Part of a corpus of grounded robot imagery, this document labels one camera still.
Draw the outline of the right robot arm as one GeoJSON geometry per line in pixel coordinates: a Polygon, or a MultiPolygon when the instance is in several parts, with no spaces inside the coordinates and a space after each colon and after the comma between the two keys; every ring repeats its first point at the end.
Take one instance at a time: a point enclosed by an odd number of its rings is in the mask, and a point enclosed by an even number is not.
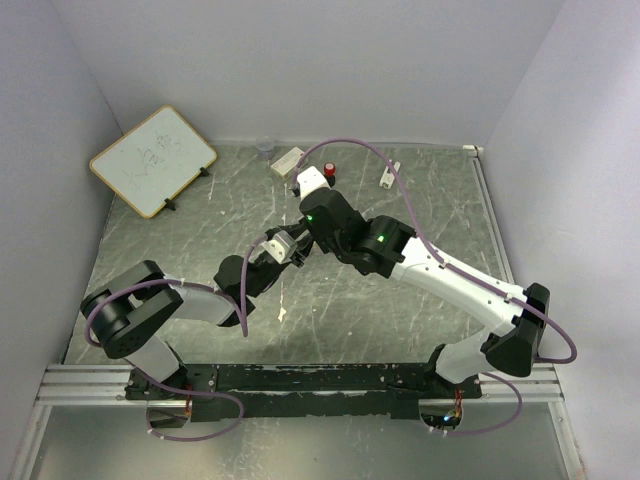
{"type": "Polygon", "coordinates": [[[433,367],[424,374],[431,395],[446,397],[485,371],[530,375],[544,332],[542,320],[530,310],[547,312],[546,287],[504,283],[448,255],[437,259],[410,226],[386,215],[366,220],[339,192],[326,187],[306,195],[300,211],[323,253],[334,254],[362,275],[422,288],[483,324],[479,333],[432,354],[433,367]]]}

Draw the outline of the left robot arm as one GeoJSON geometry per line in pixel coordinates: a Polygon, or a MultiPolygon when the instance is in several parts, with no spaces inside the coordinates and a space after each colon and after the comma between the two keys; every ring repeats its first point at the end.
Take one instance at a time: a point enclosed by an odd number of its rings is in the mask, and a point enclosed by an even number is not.
{"type": "Polygon", "coordinates": [[[124,359],[151,375],[162,398],[181,395],[187,385],[178,354],[158,336],[170,319],[238,325],[248,335],[251,300],[268,290],[290,265],[301,266],[313,245],[310,236],[294,240],[280,230],[261,237],[245,256],[230,255],[210,284],[189,282],[145,260],[88,294],[80,311],[85,339],[111,359],[124,359]]]}

